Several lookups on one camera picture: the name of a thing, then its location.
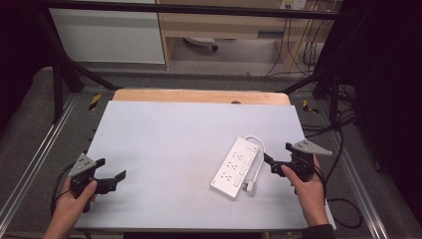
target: gray carpet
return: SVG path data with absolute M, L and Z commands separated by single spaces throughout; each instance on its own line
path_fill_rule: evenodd
M 103 77 L 127 88 L 256 90 L 264 92 L 283 89 L 295 81 L 295 79 L 289 78 L 283 78 L 283 81 L 281 81 L 281 78 L 176 76 L 171 74 L 127 74 L 123 76 L 103 74 Z M 0 173 L 1 178 L 6 178 L 0 182 L 0 188 L 2 188 L 1 205 L 6 202 L 51 125 L 53 119 L 51 88 L 51 75 L 48 72 L 38 74 L 24 104 L 10 120 L 8 127 L 1 135 L 2 170 L 0 170 Z M 303 111 L 303 99 L 307 99 L 313 108 L 318 106 L 311 95 L 307 94 L 311 88 L 312 86 L 307 86 L 299 94 L 292 94 L 292 104 L 297 107 L 302 124 L 324 125 L 321 114 Z M 68 121 L 11 221 L 7 233 L 42 233 L 46 229 L 50 220 L 50 197 L 56 177 L 66 165 L 73 162 L 82 151 L 89 148 L 89 138 L 95 135 L 93 129 L 98 126 L 101 120 L 106 102 L 112 98 L 112 92 L 104 92 L 97 108 L 90 112 L 88 108 L 94 95 L 94 92 L 78 95 L 76 105 Z M 364 139 L 359 133 L 358 125 L 350 124 L 343 131 L 345 147 L 350 152 L 353 163 L 355 163 L 358 173 L 373 199 L 388 235 L 391 238 L 422 238 L 420 225 L 403 202 L 390 176 L 379 173 L 374 169 L 374 162 L 365 146 Z M 333 152 L 337 151 L 336 148 L 333 148 L 329 133 L 312 137 L 310 140 Z M 333 157 L 320 157 L 319 161 L 324 173 L 327 173 Z M 341 164 L 337 166 L 328 183 L 327 198 L 333 197 L 345 198 L 356 204 Z M 357 222 L 355 211 L 346 204 L 335 203 L 331 206 L 331 211 L 334 217 L 341 222 L 346 224 Z M 344 238 L 371 237 L 365 222 L 357 229 L 348 229 L 337 224 L 336 235 Z M 285 237 L 287 237 L 285 232 L 271 233 L 271 238 Z

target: white cable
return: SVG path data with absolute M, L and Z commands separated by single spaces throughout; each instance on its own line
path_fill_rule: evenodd
M 261 163 L 260 163 L 260 166 L 258 167 L 258 169 L 257 169 L 257 172 L 255 173 L 255 177 L 254 177 L 254 179 L 252 180 L 252 181 L 256 181 L 257 180 L 257 177 L 258 177 L 258 173 L 260 172 L 260 169 L 261 169 L 261 166 L 263 165 L 263 162 L 264 162 L 264 153 L 266 152 L 266 150 L 265 150 L 265 145 L 264 145 L 264 143 L 259 139 L 259 138 L 257 138 L 256 136 L 253 136 L 253 135 L 248 135 L 248 136 L 246 136 L 245 137 L 245 140 L 248 140 L 248 138 L 253 138 L 253 139 L 255 139 L 256 141 L 258 141 L 260 144 L 261 144 L 261 146 L 263 147 L 263 159 L 261 160 Z

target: white table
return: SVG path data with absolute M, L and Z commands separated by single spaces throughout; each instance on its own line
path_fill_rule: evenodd
M 267 164 L 255 197 L 241 191 L 231 200 L 211 189 L 236 138 L 250 134 L 264 142 L 274 159 L 285 161 L 291 160 L 286 142 L 304 139 L 291 106 L 109 102 L 88 156 L 105 158 L 97 178 L 127 170 L 126 179 L 116 192 L 99 195 L 76 228 L 262 232 L 307 227 L 294 189 Z M 261 155 L 247 179 L 254 176 Z

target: human hand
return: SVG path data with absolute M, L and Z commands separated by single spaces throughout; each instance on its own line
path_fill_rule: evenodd
M 317 157 L 314 155 L 314 163 L 319 167 Z M 283 173 L 292 183 L 298 195 L 299 204 L 308 226 L 317 226 L 328 224 L 328 218 L 325 212 L 325 198 L 323 196 L 322 182 L 314 173 L 308 182 L 301 181 L 293 170 L 282 165 Z
M 76 198 L 76 195 L 70 190 L 71 178 L 68 177 L 62 189 L 64 193 L 57 202 L 56 211 L 50 222 L 44 238 L 69 238 L 72 230 L 80 218 L 84 207 L 90 200 L 95 201 L 94 193 L 96 192 L 97 182 L 92 181 L 82 194 Z

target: white power strip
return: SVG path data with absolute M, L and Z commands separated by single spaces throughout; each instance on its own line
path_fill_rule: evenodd
M 238 137 L 211 181 L 211 187 L 235 199 L 259 149 L 257 145 Z

